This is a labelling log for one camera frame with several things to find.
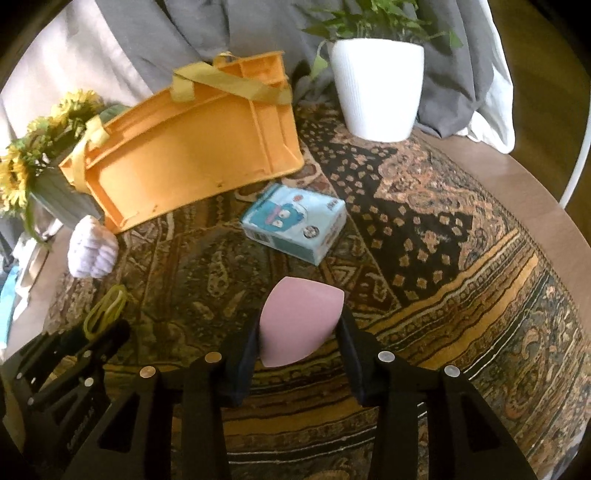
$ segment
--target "metal screw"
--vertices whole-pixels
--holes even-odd
[[[151,378],[155,375],[156,369],[151,366],[143,367],[142,370],[139,371],[139,376],[142,378]]]
[[[443,369],[443,371],[445,372],[445,374],[448,377],[459,377],[460,376],[460,369],[458,367],[456,367],[455,365],[448,365],[447,367],[445,367]]]
[[[388,364],[396,360],[396,355],[394,355],[392,352],[388,352],[387,350],[383,350],[380,353],[378,353],[378,360],[384,362],[385,364]]]
[[[208,364],[216,364],[222,359],[222,354],[220,352],[209,352],[205,356],[205,361]]]

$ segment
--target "orange plastic crate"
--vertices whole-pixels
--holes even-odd
[[[281,52],[218,67],[288,87]],[[195,100],[162,90],[107,124],[109,139],[87,152],[86,184],[120,233],[175,208],[302,168],[291,105],[251,102],[194,83]],[[72,160],[61,164],[73,181]]]

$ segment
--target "gray vase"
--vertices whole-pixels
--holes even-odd
[[[100,113],[100,119],[106,123],[125,110],[126,106],[113,105]],[[31,194],[61,223],[74,229],[86,215],[92,215],[102,222],[104,213],[91,195],[77,192],[61,172],[59,164],[72,150],[73,146],[53,160],[51,166],[37,177],[35,192]]]

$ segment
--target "patterned carpet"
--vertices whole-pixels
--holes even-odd
[[[107,366],[113,396],[143,365],[170,369],[215,350],[284,276],[346,292],[359,324],[412,364],[471,377],[542,477],[584,424],[589,344],[577,309],[523,227],[442,153],[411,137],[351,137],[337,112],[298,113],[305,168],[286,184],[346,200],[349,220],[319,267],[246,239],[230,192],[121,235],[104,281],[63,277],[52,329],[72,325],[115,283],[133,337]],[[365,479],[376,411],[350,396],[334,339],[289,367],[258,364],[252,395],[224,412],[233,477]],[[173,478],[180,448],[173,426]],[[427,428],[421,417],[420,478]]]

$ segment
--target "blue box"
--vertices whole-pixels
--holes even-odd
[[[319,265],[345,226],[345,202],[274,183],[246,211],[246,236]]]

